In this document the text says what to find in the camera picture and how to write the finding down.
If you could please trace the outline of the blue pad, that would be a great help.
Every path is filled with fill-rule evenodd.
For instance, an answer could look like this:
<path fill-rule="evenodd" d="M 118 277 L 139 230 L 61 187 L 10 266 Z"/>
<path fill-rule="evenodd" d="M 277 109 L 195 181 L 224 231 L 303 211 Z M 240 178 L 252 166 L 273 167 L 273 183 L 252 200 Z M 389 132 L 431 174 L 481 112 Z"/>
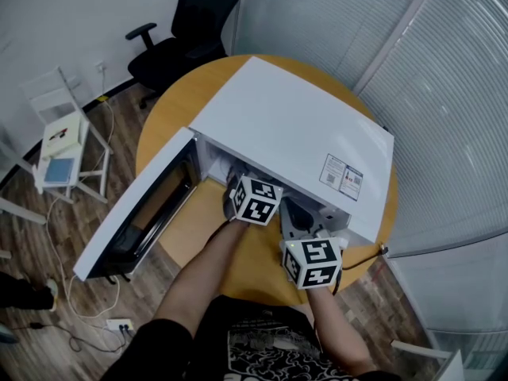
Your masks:
<path fill-rule="evenodd" d="M 73 158 L 51 159 L 44 175 L 44 182 L 47 184 L 69 183 L 73 166 Z"/>

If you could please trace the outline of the person's black printed shirt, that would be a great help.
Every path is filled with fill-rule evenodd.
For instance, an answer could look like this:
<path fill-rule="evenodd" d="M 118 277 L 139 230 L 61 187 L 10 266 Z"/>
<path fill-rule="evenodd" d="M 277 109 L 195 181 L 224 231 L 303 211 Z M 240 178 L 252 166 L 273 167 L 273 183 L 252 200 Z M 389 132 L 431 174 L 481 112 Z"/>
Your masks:
<path fill-rule="evenodd" d="M 225 296 L 197 333 L 168 319 L 141 326 L 101 381 L 402 381 L 385 371 L 357 377 L 321 351 L 305 314 Z"/>

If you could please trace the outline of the round wooden table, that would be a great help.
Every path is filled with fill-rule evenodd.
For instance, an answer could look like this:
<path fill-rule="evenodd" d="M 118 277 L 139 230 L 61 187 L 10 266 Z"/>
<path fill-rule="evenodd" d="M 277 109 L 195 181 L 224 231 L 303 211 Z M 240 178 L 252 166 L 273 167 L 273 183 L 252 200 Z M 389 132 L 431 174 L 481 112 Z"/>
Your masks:
<path fill-rule="evenodd" d="M 247 55 L 230 56 L 207 63 L 183 76 L 159 98 L 144 123 L 138 142 L 136 173 L 140 174 L 159 150 L 183 127 L 187 127 L 205 104 L 248 60 Z M 344 84 L 323 71 L 297 60 L 263 55 L 266 60 L 320 87 L 371 117 L 371 111 Z M 210 235 L 225 220 L 221 197 L 224 187 L 207 179 L 201 182 L 161 234 L 159 242 L 179 267 L 185 267 L 203 248 Z M 398 207 L 398 182 L 391 176 L 383 221 L 372 245 L 344 251 L 344 271 L 339 289 L 343 291 L 362 279 L 377 261 L 381 244 L 391 234 Z M 280 265 L 279 219 L 268 226 L 251 225 L 241 239 L 221 292 L 268 305 L 291 306 L 307 302 Z"/>

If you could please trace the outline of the person's right forearm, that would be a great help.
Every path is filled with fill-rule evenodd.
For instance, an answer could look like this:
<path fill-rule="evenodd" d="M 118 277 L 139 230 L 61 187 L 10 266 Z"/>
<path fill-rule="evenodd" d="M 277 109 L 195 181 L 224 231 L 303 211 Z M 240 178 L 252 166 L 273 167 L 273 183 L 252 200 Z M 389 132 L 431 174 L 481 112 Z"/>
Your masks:
<path fill-rule="evenodd" d="M 348 322 L 327 287 L 306 291 L 321 347 L 330 360 L 351 376 L 376 371 L 364 339 Z"/>

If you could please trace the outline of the person's left forearm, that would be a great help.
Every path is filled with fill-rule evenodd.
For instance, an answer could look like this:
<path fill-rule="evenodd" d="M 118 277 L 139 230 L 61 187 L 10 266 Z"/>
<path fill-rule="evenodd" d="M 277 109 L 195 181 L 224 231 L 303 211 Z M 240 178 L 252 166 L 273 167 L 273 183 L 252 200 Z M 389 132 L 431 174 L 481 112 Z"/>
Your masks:
<path fill-rule="evenodd" d="M 154 318 L 174 321 L 194 336 L 247 228 L 244 221 L 231 221 L 206 243 L 175 277 Z"/>

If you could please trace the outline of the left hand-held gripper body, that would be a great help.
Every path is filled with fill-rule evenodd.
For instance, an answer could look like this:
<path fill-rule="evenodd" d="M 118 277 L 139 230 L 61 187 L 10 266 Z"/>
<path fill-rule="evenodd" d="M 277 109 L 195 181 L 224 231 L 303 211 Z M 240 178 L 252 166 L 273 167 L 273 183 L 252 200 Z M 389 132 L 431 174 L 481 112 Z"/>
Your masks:
<path fill-rule="evenodd" d="M 278 210 L 283 188 L 242 175 L 229 179 L 223 194 L 223 212 L 227 220 L 266 226 Z"/>

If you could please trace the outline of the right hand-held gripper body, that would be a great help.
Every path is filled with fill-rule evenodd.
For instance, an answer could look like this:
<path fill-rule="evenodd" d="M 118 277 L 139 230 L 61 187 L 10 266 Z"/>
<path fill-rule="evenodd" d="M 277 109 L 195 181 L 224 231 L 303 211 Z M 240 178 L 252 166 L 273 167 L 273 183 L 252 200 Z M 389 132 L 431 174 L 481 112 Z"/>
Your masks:
<path fill-rule="evenodd" d="M 329 287 L 342 268 L 341 239 L 319 230 L 299 239 L 280 241 L 281 266 L 298 290 Z"/>

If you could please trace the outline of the black office chair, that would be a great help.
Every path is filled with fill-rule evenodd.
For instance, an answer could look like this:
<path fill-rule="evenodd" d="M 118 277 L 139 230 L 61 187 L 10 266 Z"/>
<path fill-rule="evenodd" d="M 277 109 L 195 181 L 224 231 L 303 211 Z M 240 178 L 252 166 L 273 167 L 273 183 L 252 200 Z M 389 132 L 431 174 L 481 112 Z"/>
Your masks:
<path fill-rule="evenodd" d="M 171 24 L 172 37 L 154 44 L 149 34 L 156 27 L 153 22 L 125 35 L 126 40 L 141 37 L 146 46 L 128 65 L 131 76 L 152 90 L 139 101 L 141 109 L 185 74 L 226 57 L 221 32 L 239 1 L 178 0 Z"/>

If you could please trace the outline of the beige flat box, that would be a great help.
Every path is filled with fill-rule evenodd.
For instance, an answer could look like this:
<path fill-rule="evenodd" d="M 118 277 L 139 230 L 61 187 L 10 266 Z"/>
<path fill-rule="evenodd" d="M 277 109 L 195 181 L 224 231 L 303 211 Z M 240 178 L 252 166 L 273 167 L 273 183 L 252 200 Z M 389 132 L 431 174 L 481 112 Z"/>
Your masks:
<path fill-rule="evenodd" d="M 43 160 L 76 158 L 83 150 L 89 121 L 73 112 L 44 127 L 40 157 Z"/>

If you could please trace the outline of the white power strip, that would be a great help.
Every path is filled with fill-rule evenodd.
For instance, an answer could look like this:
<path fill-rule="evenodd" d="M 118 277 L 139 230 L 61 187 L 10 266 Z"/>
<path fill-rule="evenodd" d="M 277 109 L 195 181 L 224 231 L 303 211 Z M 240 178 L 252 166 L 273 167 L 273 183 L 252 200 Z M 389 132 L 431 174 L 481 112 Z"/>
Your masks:
<path fill-rule="evenodd" d="M 112 332 L 131 332 L 134 330 L 133 323 L 129 318 L 109 318 L 106 320 L 106 327 Z"/>

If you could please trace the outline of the white microwave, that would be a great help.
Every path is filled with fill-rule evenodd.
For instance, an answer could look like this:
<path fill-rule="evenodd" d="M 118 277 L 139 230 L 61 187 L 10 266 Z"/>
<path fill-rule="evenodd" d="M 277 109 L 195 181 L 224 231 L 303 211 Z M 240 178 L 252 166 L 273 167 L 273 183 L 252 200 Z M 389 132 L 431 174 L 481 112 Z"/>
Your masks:
<path fill-rule="evenodd" d="M 120 232 L 177 167 L 184 170 L 174 203 L 180 207 L 201 179 L 224 179 L 220 159 L 245 166 L 245 176 L 282 187 L 282 200 L 318 212 L 342 250 L 370 244 L 382 223 L 393 147 L 390 133 L 351 106 L 253 57 L 133 181 L 85 247 L 75 275 L 104 276 Z"/>

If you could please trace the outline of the white folding chair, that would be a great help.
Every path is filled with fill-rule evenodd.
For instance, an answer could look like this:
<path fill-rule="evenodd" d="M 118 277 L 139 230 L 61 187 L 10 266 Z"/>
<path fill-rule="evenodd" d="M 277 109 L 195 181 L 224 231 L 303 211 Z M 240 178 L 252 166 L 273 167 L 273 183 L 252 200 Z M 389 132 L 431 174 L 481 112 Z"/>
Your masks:
<path fill-rule="evenodd" d="M 113 150 L 102 134 L 90 122 L 83 108 L 78 104 L 61 69 L 56 67 L 42 76 L 23 83 L 21 89 L 44 127 L 73 112 L 80 112 L 90 123 L 83 150 L 76 158 L 73 158 L 74 166 L 70 182 L 65 184 L 45 183 L 44 175 L 50 160 L 43 160 L 39 155 L 39 160 L 32 166 L 36 189 L 39 192 L 52 191 L 57 197 L 71 203 L 71 191 L 74 188 L 78 188 L 92 198 L 102 203 L 107 203 L 106 179 L 110 156 L 113 154 Z M 83 157 L 89 137 L 93 137 L 102 146 L 102 155 L 99 157 L 97 166 L 93 167 L 90 171 L 85 171 L 83 170 Z"/>

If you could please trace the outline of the white venetian blinds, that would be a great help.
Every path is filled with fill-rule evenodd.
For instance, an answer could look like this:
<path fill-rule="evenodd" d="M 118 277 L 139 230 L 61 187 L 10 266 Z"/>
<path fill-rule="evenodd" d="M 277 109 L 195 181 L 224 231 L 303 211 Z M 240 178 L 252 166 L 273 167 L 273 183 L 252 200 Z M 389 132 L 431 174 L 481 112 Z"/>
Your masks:
<path fill-rule="evenodd" d="M 323 70 L 394 135 L 393 255 L 508 232 L 508 0 L 242 0 L 233 51 Z"/>

